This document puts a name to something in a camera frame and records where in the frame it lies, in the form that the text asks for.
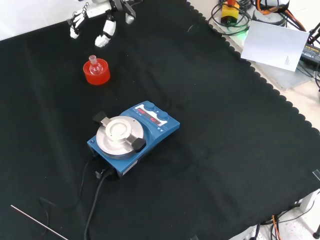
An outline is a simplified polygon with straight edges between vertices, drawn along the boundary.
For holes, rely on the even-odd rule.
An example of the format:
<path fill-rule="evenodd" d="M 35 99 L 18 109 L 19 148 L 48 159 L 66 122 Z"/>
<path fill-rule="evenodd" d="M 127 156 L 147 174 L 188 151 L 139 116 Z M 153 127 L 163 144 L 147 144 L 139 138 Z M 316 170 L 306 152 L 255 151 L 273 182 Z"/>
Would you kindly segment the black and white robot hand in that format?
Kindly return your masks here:
<path fill-rule="evenodd" d="M 114 13 L 125 12 L 125 22 L 130 25 L 136 19 L 134 5 L 140 3 L 139 0 L 92 0 L 86 3 L 80 10 L 72 13 L 69 20 L 70 37 L 77 39 L 85 21 L 100 15 L 105 15 L 106 20 L 101 34 L 95 39 L 95 46 L 104 47 L 113 37 L 116 31 L 116 20 Z"/>

